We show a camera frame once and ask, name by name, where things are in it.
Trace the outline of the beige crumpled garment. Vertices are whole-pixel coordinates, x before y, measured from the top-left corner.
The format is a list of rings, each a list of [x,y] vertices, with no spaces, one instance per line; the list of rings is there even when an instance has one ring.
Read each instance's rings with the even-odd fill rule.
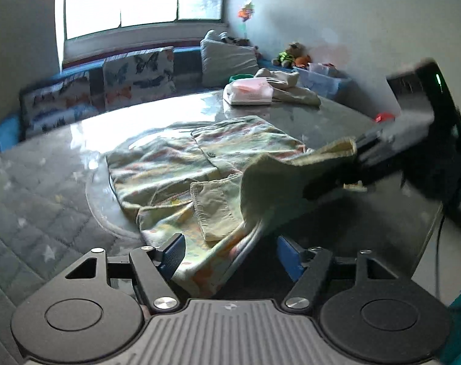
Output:
[[[255,77],[264,78],[272,87],[272,102],[300,104],[316,108],[321,106],[321,100],[315,92],[298,85],[299,73],[295,71],[287,73],[261,68],[255,73]]]

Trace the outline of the colourful pinwheel toy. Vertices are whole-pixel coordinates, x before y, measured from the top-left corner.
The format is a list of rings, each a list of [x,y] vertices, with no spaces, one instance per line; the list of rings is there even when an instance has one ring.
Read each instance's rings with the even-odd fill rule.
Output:
[[[241,27],[245,39],[248,39],[246,23],[252,18],[255,13],[255,7],[251,0],[248,0],[238,11],[238,18],[241,19]]]

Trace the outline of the green patterned children's shirt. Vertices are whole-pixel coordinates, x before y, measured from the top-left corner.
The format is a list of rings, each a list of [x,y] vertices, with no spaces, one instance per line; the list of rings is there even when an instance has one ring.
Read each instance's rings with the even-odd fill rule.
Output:
[[[258,116],[182,133],[172,129],[107,157],[121,209],[144,241],[181,233],[186,253],[173,280],[195,297],[217,293],[258,241],[313,207],[304,190],[357,154],[343,138],[311,150]]]

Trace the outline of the pink white storage bag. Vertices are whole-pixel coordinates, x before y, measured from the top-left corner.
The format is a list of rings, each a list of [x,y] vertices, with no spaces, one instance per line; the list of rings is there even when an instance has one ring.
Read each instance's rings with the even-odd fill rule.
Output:
[[[223,99],[230,106],[269,106],[273,88],[265,78],[243,78],[227,84]]]

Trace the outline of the plush toy bear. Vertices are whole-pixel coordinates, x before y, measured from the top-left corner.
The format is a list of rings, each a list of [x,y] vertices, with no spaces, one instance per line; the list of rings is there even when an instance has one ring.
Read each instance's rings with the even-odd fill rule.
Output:
[[[308,68],[310,63],[311,56],[307,53],[306,48],[298,42],[290,43],[286,50],[272,60],[273,66],[281,68]]]

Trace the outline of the butterfly print cushion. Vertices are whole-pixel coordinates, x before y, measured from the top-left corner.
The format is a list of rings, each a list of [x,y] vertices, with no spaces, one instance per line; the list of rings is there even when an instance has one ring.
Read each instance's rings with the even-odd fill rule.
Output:
[[[103,80],[106,110],[171,97],[176,93],[174,48],[133,51],[106,58]]]
[[[20,96],[20,102],[26,138],[98,114],[91,95],[89,71],[29,91]]]

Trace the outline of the translucent plastic storage box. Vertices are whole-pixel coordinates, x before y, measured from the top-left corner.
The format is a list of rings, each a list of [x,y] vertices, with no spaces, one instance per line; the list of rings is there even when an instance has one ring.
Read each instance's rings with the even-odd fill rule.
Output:
[[[299,83],[302,87],[333,101],[338,101],[344,96],[352,83],[350,78],[342,75],[334,77],[297,67],[293,70],[299,74]]]

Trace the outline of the window with frame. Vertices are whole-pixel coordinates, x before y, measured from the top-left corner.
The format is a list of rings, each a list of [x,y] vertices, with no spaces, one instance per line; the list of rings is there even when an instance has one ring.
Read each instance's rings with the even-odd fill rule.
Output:
[[[131,47],[185,43],[225,28],[225,0],[55,0],[62,62]]]

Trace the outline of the grey pillow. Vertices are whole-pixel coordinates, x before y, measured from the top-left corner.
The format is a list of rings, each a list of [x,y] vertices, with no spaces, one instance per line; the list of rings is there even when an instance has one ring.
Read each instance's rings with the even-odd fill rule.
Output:
[[[201,39],[200,49],[204,87],[224,87],[231,76],[254,76],[258,72],[258,61],[252,48],[224,43],[215,30],[209,30]]]

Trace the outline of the blue sofa bench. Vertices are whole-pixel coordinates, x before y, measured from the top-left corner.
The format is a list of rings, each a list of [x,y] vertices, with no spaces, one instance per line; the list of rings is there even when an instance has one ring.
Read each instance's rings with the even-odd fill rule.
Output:
[[[200,92],[210,92],[213,90],[212,87],[204,87],[202,84],[202,60],[200,48],[197,46],[181,47],[177,48],[174,54],[174,83],[176,86],[176,96]],[[23,96],[29,91],[53,85],[62,79],[74,75],[75,73],[82,73],[85,71],[89,71],[90,89],[93,103],[98,109],[98,113],[105,112],[103,61],[99,59],[68,68],[51,78],[46,78],[39,82],[35,82],[20,90],[19,111],[9,115],[2,123],[0,123],[0,152],[9,150],[16,144],[26,139],[23,130],[20,96]],[[317,71],[317,73],[323,73],[324,75],[330,75],[334,77],[338,77],[339,75],[345,76],[344,73],[341,73],[335,68],[330,68],[328,71],[321,69]],[[343,101],[347,93],[337,102]]]

